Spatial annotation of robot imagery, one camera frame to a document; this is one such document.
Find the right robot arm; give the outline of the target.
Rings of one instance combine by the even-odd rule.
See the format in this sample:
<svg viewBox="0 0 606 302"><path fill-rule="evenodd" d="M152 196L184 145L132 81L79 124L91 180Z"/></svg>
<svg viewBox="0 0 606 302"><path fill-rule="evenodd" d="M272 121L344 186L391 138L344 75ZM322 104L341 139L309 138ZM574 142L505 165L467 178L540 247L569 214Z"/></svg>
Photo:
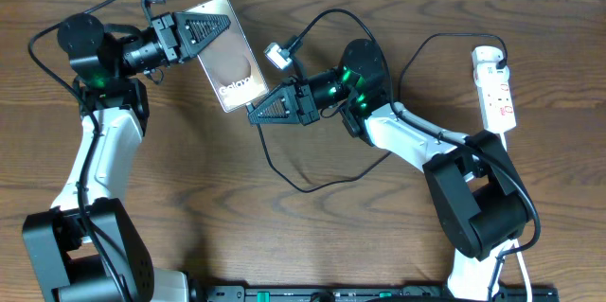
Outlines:
<svg viewBox="0 0 606 302"><path fill-rule="evenodd" d="M499 133L455 133L412 114L393 99L374 40L350 42L337 66L312 77L295 59L300 44L294 37L266 47L270 62L280 70L293 67L294 75L249 108L249 121L257 127L309 125L332 107L351 136L420 170L455 248L447 292L457 299L494 299L506 257L525 250L518 239L528 222L539 220Z"/></svg>

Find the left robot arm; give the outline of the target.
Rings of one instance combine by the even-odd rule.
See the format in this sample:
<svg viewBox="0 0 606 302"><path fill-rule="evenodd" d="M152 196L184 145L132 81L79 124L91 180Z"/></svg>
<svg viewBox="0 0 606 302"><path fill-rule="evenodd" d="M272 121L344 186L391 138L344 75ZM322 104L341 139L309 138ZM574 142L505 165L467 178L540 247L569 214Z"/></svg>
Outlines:
<svg viewBox="0 0 606 302"><path fill-rule="evenodd" d="M104 24L90 12L53 27L75 80L82 138L68 180L22 236L47 301L203 301L186 273L156 268L124 199L150 115L145 80L195 58L230 28L223 14L175 12L146 29Z"/></svg>

